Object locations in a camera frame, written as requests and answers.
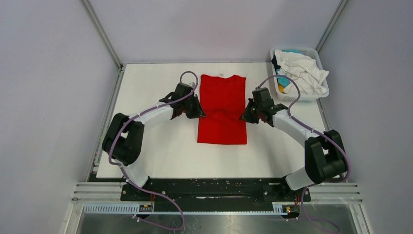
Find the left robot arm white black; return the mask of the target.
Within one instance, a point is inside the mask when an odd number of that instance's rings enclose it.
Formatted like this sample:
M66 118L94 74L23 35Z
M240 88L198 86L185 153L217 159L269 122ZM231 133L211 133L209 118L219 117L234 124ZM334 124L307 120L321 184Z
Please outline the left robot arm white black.
M102 142L109 163L118 166L127 182L134 185L132 194L146 200L151 194L146 184L149 175L138 157L142 151L144 133L153 127L185 114L187 118L205 117L195 86L178 83L175 90L154 106L134 115L117 113L112 118Z

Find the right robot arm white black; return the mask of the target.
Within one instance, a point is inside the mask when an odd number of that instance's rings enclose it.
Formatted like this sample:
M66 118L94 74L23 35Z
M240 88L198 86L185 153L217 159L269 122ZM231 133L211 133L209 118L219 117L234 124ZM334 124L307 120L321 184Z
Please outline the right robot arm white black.
M252 95L240 119L252 124L262 121L283 131L304 148L304 166L280 181L281 198L291 201L300 189L333 180L349 171L337 131L320 132L299 121L291 114L289 107L275 104L267 88L257 88Z

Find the red t shirt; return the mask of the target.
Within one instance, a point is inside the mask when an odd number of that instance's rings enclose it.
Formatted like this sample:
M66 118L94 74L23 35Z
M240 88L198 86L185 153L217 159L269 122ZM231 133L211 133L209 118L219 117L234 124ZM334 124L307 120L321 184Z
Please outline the red t shirt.
M246 145L245 111L246 78L228 78L203 74L199 88L200 104L206 116L198 122L198 143Z

